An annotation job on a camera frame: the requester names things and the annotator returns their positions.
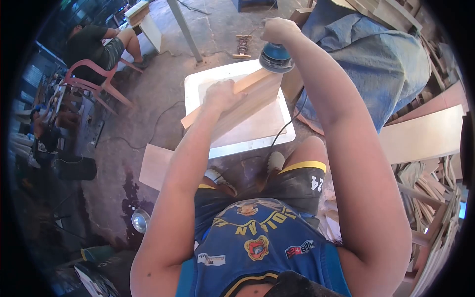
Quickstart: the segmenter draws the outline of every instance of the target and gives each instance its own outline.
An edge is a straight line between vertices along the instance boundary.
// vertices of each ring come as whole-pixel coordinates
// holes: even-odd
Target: jersey logo
[[[269,254],[269,240],[264,235],[261,235],[257,239],[246,241],[244,248],[251,260],[262,260],[265,255]]]
[[[204,263],[205,266],[221,266],[226,264],[226,255],[210,257],[207,253],[201,253],[198,255],[198,263]]]
[[[255,215],[259,211],[256,206],[257,204],[243,205],[237,209],[237,213],[245,216]]]
[[[301,246],[298,247],[288,247],[285,250],[285,253],[287,255],[287,259],[292,258],[295,255],[301,255],[301,254],[306,254],[308,253],[311,249],[315,247],[314,241],[313,240],[306,240],[304,243],[302,243]]]

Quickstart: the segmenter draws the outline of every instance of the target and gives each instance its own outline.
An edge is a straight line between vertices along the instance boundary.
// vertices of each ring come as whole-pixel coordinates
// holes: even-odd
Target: red plastic chair
[[[139,71],[140,73],[143,73],[142,70],[135,67],[131,63],[125,61],[122,58],[119,59],[119,62],[122,62],[122,63],[126,64],[127,66],[130,66],[131,68]],[[64,79],[64,84],[65,85],[70,85],[70,86],[73,86],[73,87],[78,87],[78,88],[83,89],[83,90],[91,91],[92,94],[94,95],[94,97],[102,105],[104,105],[105,108],[107,108],[114,115],[117,115],[117,113],[101,99],[101,97],[99,96],[99,93],[102,90],[105,90],[106,92],[108,92],[109,94],[111,94],[112,96],[117,98],[117,100],[121,101],[125,105],[127,105],[129,107],[133,107],[132,102],[130,102],[127,98],[125,98],[124,95],[122,95],[116,88],[114,88],[111,85],[111,79],[114,76],[115,72],[117,71],[117,65],[119,65],[119,62],[117,62],[117,64],[111,70],[105,71],[99,65],[97,65],[96,63],[94,63],[91,60],[85,59],[85,60],[78,61],[73,66],[71,66],[71,68],[67,71],[66,77]],[[93,84],[93,83],[91,83],[87,80],[80,79],[80,78],[77,78],[77,77],[73,77],[73,70],[76,69],[78,66],[87,66],[87,67],[91,68],[92,70],[94,70],[98,74],[106,77],[105,81],[100,86],[98,86],[98,85],[95,85],[95,84]]]

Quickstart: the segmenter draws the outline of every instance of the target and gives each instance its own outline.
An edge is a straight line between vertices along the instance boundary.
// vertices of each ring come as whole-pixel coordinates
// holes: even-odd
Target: hand
[[[234,94],[233,89],[234,80],[232,79],[212,84],[206,90],[203,108],[213,109],[222,113],[247,96],[247,94],[243,92]]]
[[[270,18],[262,21],[264,33],[261,39],[276,44],[284,44],[291,36],[302,34],[293,20],[283,18]]]

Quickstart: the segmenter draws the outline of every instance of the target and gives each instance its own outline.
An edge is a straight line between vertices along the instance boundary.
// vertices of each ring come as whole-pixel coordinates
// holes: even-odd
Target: power tool
[[[286,48],[282,44],[271,42],[264,45],[259,57],[259,63],[262,67],[274,73],[286,73],[295,66]]]

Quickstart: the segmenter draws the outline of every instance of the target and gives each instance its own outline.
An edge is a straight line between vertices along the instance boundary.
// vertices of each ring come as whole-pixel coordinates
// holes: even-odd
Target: stained floor
[[[97,164],[93,181],[81,182],[85,209],[93,233],[104,237],[118,248],[138,248],[142,235],[133,230],[130,216],[133,208],[151,213],[158,191],[138,182],[147,143],[175,150],[184,130],[180,119],[185,116],[183,82],[186,76],[209,68],[240,62],[230,55],[238,45],[235,34],[252,33],[248,53],[258,58],[264,45],[259,39],[260,23],[266,17],[289,18],[296,8],[305,7],[306,0],[279,1],[278,9],[269,6],[244,9],[238,13],[230,0],[193,0],[187,4],[210,13],[204,15],[180,6],[191,34],[204,56],[197,63],[165,0],[150,4],[151,16],[162,32],[161,53],[144,34],[138,36],[143,54],[152,54],[151,63],[143,74],[126,69],[119,90],[134,103],[129,109],[115,99],[109,104],[119,114],[108,115],[100,106],[85,101],[85,115],[93,116],[90,125],[83,124],[76,152],[92,157]],[[98,133],[97,124],[104,119],[104,129],[97,147],[91,144]],[[315,133],[307,126],[294,123],[296,138],[273,150],[287,157],[295,146]],[[212,159],[214,165],[238,191],[251,191],[258,173],[266,164],[268,148]]]

